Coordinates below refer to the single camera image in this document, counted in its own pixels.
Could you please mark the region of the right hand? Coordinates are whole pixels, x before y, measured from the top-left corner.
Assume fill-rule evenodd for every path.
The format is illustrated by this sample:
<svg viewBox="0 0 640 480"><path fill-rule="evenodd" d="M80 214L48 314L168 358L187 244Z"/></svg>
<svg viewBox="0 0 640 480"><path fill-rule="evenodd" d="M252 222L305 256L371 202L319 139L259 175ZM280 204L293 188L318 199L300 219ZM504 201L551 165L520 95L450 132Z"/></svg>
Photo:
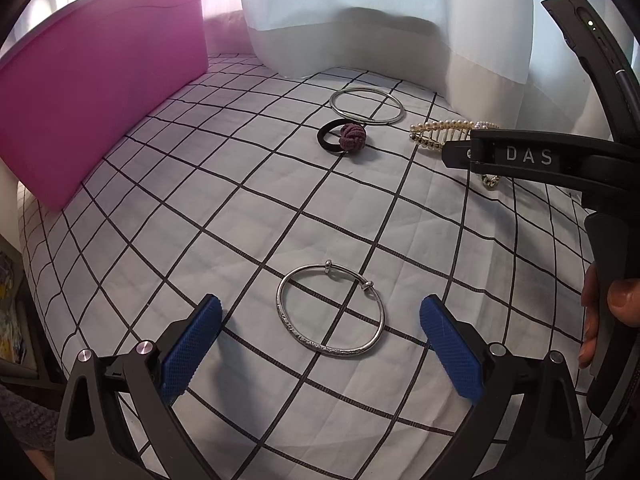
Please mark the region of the right hand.
<svg viewBox="0 0 640 480"><path fill-rule="evenodd" d="M599 329L600 287L597 267L592 264L586 272L582 288L582 306L586 309L584 341L578 354L580 368L589 366L596 354ZM640 324L640 283L633 280L614 281L608 288L608 308L627 326Z"/></svg>

